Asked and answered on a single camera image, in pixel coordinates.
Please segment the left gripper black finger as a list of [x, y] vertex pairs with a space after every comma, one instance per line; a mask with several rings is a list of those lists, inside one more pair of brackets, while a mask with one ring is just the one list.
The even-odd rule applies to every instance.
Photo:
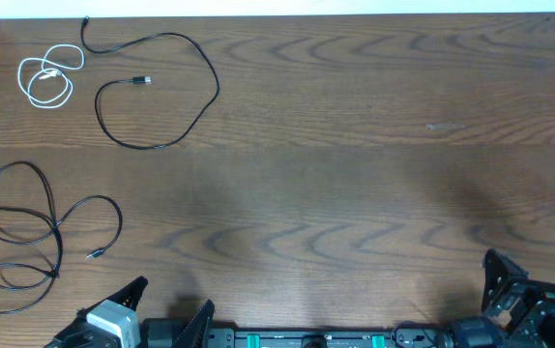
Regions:
[[207, 300], [173, 339], [171, 348], [207, 348], [214, 313], [214, 303]]
[[115, 304], [136, 311], [147, 286], [148, 279], [144, 276], [139, 276], [121, 290], [107, 297], [107, 299]]

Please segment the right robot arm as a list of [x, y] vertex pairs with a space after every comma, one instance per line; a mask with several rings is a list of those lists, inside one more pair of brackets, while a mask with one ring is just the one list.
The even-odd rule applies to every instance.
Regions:
[[555, 347], [555, 283], [533, 280], [492, 248], [482, 260], [481, 315], [451, 323], [439, 347]]

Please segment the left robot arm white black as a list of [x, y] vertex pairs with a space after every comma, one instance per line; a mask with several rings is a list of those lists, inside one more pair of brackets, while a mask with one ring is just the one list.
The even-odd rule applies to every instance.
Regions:
[[206, 301], [187, 322], [136, 313], [148, 285], [144, 276], [118, 292], [78, 311], [73, 321], [45, 348], [205, 348], [215, 305]]

